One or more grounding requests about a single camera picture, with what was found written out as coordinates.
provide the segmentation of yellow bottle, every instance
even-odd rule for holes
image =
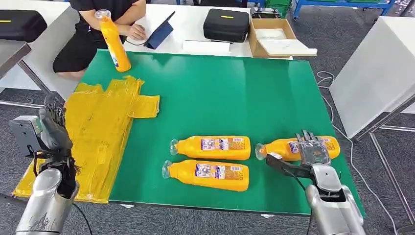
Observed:
[[[111,12],[109,10],[98,10],[95,17],[99,19],[101,32],[108,46],[115,68],[118,72],[125,72],[131,69],[131,63],[128,60],[127,53],[122,46],[119,38],[119,32],[115,23],[111,20]]]
[[[251,154],[251,142],[246,136],[192,136],[170,142],[170,153],[190,158],[246,160]]]
[[[249,169],[245,165],[197,160],[180,163],[164,162],[163,178],[176,178],[184,184],[245,191],[249,184]]]
[[[340,145],[336,138],[331,136],[320,136],[320,138],[327,147],[329,158],[336,158],[340,154]],[[284,161],[301,160],[297,138],[279,139],[269,144],[258,143],[256,145],[255,155],[259,160],[265,159],[267,153],[272,152],[281,155]]]

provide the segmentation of black case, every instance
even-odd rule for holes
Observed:
[[[210,9],[203,24],[205,38],[241,43],[249,29],[249,14],[240,11]]]
[[[47,28],[41,14],[31,10],[0,10],[0,39],[35,41]]]

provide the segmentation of black shorts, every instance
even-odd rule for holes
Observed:
[[[55,72],[76,72],[88,67],[98,48],[106,48],[105,42],[97,43],[88,33],[76,32],[53,62]]]

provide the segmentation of black t-shirt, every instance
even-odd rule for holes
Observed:
[[[131,7],[137,0],[69,0],[70,5],[77,11],[101,10],[106,9],[111,12],[111,19],[115,22]],[[99,48],[106,48],[104,37],[101,31],[95,30],[79,14],[79,23],[75,25],[77,32],[87,35]]]

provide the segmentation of yellow plastic sheet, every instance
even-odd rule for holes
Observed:
[[[106,91],[100,85],[81,83],[65,104],[72,156],[80,167],[76,176],[78,201],[108,202],[132,118],[155,118],[159,112],[159,95],[139,95],[144,81],[124,78],[113,79]],[[32,169],[33,162],[15,188],[15,195],[30,196],[35,179]]]

